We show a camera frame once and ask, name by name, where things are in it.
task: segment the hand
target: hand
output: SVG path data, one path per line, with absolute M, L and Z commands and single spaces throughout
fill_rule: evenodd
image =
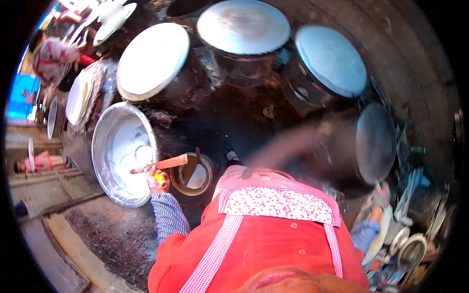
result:
M 161 174 L 165 177 L 166 180 L 166 187 L 162 188 L 161 185 L 156 181 L 155 174 Z M 171 183 L 169 176 L 166 172 L 161 170 L 156 170 L 155 166 L 151 167 L 151 170 L 148 172 L 147 177 L 148 188 L 150 189 L 150 193 L 168 193 L 169 192 L 169 184 Z

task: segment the pink checkered apron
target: pink checkered apron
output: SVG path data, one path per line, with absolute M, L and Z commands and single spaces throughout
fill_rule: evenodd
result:
M 339 207 L 323 192 L 296 182 L 287 173 L 244 166 L 229 167 L 217 183 L 219 213 L 225 221 L 181 293 L 204 293 L 218 271 L 244 216 L 268 216 L 320 222 L 332 251 L 335 275 L 342 278 L 339 245 L 333 227 L 340 227 Z

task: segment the striped sleeve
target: striped sleeve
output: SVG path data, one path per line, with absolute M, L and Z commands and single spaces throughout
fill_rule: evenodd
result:
M 181 206 L 171 193 L 152 193 L 151 205 L 155 213 L 159 245 L 175 233 L 186 237 L 189 235 L 189 223 Z
M 366 255 L 370 245 L 378 236 L 381 228 L 377 222 L 370 222 L 368 220 L 360 221 L 351 231 L 350 237 L 352 238 L 353 246 L 363 251 Z

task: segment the aluminum basin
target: aluminum basin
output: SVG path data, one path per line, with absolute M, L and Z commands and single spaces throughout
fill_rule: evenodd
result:
M 150 199 L 147 173 L 130 174 L 159 160 L 153 129 L 139 109 L 121 102 L 105 110 L 93 133 L 91 157 L 101 187 L 117 204 L 138 208 Z

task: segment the red jacket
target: red jacket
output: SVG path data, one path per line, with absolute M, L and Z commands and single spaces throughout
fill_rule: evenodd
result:
M 225 214 L 218 213 L 218 196 L 206 207 L 201 225 L 186 238 L 173 234 L 158 248 L 148 276 L 150 293 L 179 292 L 197 267 Z M 361 262 L 363 252 L 354 248 L 343 224 L 334 228 L 344 279 L 369 288 Z M 207 292 L 231 292 L 261 270 L 293 265 L 315 274 L 335 275 L 332 253 L 322 224 L 264 216 L 245 216 L 223 263 Z

